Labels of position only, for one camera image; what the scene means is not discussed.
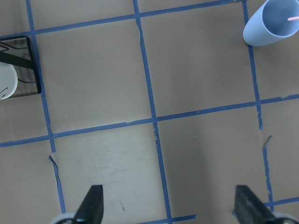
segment black metal rack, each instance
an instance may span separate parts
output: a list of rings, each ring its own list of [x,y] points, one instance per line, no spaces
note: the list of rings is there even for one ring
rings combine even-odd
[[[0,62],[14,66],[18,87],[10,98],[41,93],[41,82],[28,36],[0,39]]]

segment pink stick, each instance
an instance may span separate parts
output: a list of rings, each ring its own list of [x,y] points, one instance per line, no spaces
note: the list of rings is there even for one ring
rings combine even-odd
[[[299,16],[291,17],[288,19],[288,21],[294,21],[294,20],[299,20]]]

